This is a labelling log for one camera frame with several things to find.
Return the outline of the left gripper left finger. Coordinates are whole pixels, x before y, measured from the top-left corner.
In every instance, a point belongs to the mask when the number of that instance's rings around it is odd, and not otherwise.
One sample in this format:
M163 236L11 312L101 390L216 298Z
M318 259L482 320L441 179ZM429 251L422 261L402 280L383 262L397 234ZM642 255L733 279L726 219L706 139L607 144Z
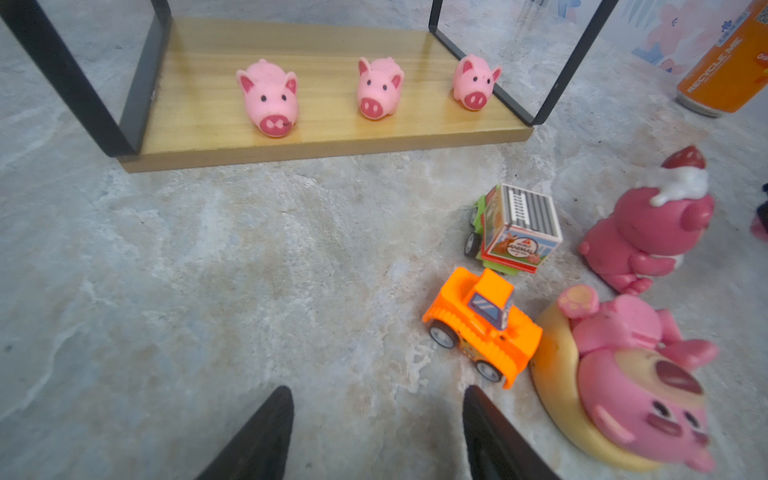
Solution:
M293 396L287 386L281 385L197 479L283 479L293 422Z

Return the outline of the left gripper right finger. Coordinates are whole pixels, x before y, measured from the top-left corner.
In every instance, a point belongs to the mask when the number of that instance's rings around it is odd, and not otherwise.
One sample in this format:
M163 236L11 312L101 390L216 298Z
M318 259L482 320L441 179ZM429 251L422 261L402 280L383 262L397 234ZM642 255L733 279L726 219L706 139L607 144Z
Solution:
M465 390L462 420L473 479L559 480L476 385Z

